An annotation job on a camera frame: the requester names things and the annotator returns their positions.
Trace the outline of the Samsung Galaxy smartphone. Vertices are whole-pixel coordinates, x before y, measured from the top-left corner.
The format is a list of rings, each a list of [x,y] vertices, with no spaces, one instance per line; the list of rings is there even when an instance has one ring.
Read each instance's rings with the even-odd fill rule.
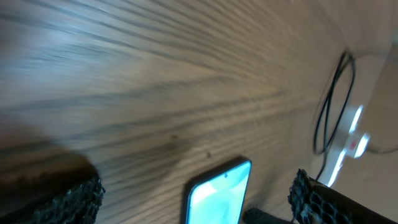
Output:
[[[184,186],[181,224],[238,224],[252,161],[238,156],[192,177]]]

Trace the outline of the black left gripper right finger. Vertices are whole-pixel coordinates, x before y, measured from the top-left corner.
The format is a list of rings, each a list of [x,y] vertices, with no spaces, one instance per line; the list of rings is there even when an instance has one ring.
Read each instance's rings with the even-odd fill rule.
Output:
[[[288,202],[299,223],[397,224],[298,170],[289,189]]]

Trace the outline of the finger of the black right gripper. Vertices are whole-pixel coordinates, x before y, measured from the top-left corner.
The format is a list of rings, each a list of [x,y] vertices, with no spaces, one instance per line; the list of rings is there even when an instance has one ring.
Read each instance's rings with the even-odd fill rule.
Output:
[[[294,219],[284,220],[252,207],[243,213],[243,222],[245,224],[293,224]]]

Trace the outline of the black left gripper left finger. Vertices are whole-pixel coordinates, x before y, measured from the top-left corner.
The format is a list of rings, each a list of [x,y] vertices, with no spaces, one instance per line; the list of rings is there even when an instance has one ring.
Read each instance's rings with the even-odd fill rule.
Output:
[[[1,223],[95,223],[105,192],[98,170],[77,154],[35,174],[1,177]]]

